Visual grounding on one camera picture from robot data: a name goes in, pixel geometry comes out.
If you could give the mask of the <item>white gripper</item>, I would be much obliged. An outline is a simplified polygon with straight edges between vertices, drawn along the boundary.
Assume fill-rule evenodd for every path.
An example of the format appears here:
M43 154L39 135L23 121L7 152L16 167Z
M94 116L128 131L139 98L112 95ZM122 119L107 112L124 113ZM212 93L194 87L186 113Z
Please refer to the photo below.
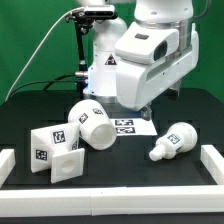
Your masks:
M120 58L116 71L118 102L141 117L152 119L148 104L196 67L199 37L195 24L188 31L152 29L133 22L115 44Z

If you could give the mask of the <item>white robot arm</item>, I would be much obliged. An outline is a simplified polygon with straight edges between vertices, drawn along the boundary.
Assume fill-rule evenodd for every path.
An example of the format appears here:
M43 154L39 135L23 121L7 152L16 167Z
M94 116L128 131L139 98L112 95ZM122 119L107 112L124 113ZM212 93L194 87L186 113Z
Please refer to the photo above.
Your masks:
M151 102L178 96L196 67L199 37L192 0L76 0L78 17L93 26L93 62L87 97L151 116Z

